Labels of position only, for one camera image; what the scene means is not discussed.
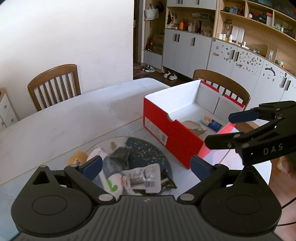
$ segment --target cardboard box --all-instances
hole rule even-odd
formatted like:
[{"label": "cardboard box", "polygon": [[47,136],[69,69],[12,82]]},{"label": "cardboard box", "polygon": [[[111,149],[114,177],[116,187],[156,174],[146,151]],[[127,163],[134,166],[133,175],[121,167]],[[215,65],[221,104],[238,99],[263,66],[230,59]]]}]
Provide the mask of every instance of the cardboard box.
[{"label": "cardboard box", "polygon": [[161,90],[144,98],[144,126],[186,168],[190,168],[193,155],[204,158],[210,150],[204,145],[208,135],[216,134],[207,126],[200,136],[186,128],[182,122],[199,122],[209,116],[223,125],[218,134],[229,133],[235,124],[228,123],[228,116],[242,111],[244,106],[205,81],[196,80]]},{"label": "cardboard box", "polygon": [[163,43],[164,43],[164,35],[163,34],[154,34],[154,36],[153,36],[153,51],[163,54]]}]

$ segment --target table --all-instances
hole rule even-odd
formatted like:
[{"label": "table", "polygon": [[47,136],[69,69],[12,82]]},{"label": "table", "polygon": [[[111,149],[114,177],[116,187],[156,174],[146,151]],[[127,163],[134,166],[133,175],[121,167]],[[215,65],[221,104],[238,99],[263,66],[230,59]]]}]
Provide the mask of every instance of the table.
[{"label": "table", "polygon": [[[95,90],[42,110],[1,132],[0,241],[17,234],[10,215],[11,205],[39,165],[63,169],[76,151],[87,152],[109,138],[137,137],[159,148],[169,160],[178,187],[165,194],[176,198],[196,185],[199,179],[191,170],[185,169],[143,128],[144,96],[165,88],[168,86],[145,78]],[[215,151],[207,156],[207,161],[214,164],[221,160],[221,155],[227,160],[228,155]],[[261,164],[260,173],[268,182],[269,164]]]}]

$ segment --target orange bottle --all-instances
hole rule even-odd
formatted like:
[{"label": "orange bottle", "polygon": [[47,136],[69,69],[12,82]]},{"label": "orange bottle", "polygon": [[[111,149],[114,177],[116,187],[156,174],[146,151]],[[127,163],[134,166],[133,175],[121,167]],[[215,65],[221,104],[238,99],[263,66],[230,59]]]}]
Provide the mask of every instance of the orange bottle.
[{"label": "orange bottle", "polygon": [[184,28],[184,23],[183,21],[181,20],[180,23],[179,23],[179,29],[183,30]]}]

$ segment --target chair backrest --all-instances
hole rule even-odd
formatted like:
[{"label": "chair backrest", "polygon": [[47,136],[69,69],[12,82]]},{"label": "chair backrest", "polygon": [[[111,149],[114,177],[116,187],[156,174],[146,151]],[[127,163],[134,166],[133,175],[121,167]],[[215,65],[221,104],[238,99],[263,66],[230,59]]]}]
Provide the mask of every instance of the chair backrest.
[{"label": "chair backrest", "polygon": [[38,111],[81,95],[77,66],[64,64],[49,69],[36,76],[28,90]]},{"label": "chair backrest", "polygon": [[242,87],[240,84],[238,84],[234,80],[229,79],[228,77],[221,75],[219,73],[216,73],[210,70],[198,69],[194,71],[193,80],[198,80],[198,79],[210,81],[211,86],[213,86],[213,84],[217,84],[218,85],[217,88],[219,90],[220,90],[220,87],[223,87],[224,91],[222,95],[227,94],[226,91],[229,90],[230,97],[232,97],[232,95],[235,94],[236,95],[235,100],[238,100],[239,98],[241,98],[242,104],[244,105],[244,110],[246,109],[251,99],[249,93],[245,90],[244,87]]}]

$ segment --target shoe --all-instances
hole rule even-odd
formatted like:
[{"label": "shoe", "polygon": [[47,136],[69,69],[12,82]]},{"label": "shoe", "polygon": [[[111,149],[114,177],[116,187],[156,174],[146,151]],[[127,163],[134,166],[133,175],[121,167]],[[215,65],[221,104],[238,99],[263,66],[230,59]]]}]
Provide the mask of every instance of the shoe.
[{"label": "shoe", "polygon": [[156,69],[151,67],[150,65],[147,65],[145,68],[142,69],[145,72],[155,72]]},{"label": "shoe", "polygon": [[178,79],[178,76],[176,76],[174,73],[169,77],[169,80],[176,80]]},{"label": "shoe", "polygon": [[167,72],[163,75],[164,78],[169,78],[170,76],[171,76],[171,73],[170,73],[169,71],[167,71]]}]

